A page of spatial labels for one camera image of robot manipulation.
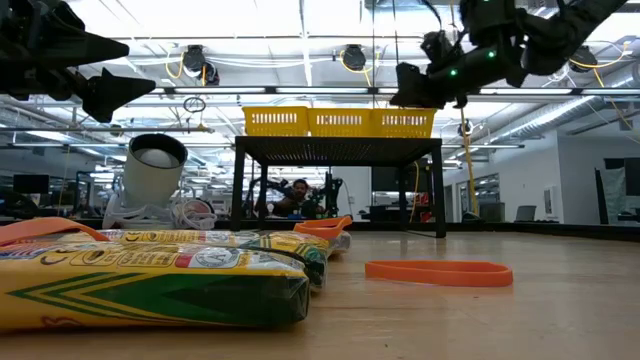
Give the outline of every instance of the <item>wooden floor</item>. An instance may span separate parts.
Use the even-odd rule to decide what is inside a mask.
[[[530,234],[354,233],[288,330],[162,329],[0,337],[2,359],[640,359],[640,244]],[[374,259],[490,260],[514,286],[364,279]]]

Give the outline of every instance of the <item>black table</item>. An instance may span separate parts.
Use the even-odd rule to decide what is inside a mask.
[[[242,221],[242,182],[248,154],[261,168],[260,196],[266,199],[269,166],[389,166],[399,170],[400,224],[407,224],[405,166],[431,154],[433,171],[433,215],[436,237],[446,236],[444,187],[442,180],[442,140],[407,138],[344,138],[297,136],[237,136],[233,174],[231,230],[238,231]],[[266,207],[259,204],[258,226],[262,229]]]

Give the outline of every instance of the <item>orange strap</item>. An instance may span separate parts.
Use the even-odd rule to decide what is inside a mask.
[[[368,278],[446,286],[499,287],[513,283],[511,269],[484,261],[399,260],[365,264]]]
[[[78,224],[69,219],[47,217],[20,221],[15,224],[0,227],[0,246],[8,245],[19,240],[31,239],[68,230],[84,231],[91,235],[96,241],[109,241],[106,235],[88,226]]]
[[[331,240],[337,238],[342,232],[342,229],[346,226],[351,225],[351,223],[352,220],[350,216],[322,220],[310,220],[296,224],[296,226],[294,226],[293,228],[293,231],[315,235],[326,240]]]

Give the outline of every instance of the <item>man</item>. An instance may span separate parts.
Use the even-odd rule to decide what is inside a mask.
[[[288,216],[296,210],[300,213],[307,191],[309,191],[309,184],[304,179],[298,179],[293,182],[292,188],[293,191],[290,196],[285,196],[282,200],[273,204],[273,213],[275,215]],[[317,214],[324,213],[322,206],[318,206],[315,211]]]

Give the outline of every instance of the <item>yellow plastic crate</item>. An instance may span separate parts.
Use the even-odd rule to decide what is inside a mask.
[[[247,134],[253,136],[307,136],[304,106],[243,107]]]
[[[369,109],[309,109],[312,136],[373,136]]]
[[[430,138],[436,109],[374,109],[374,136]]]

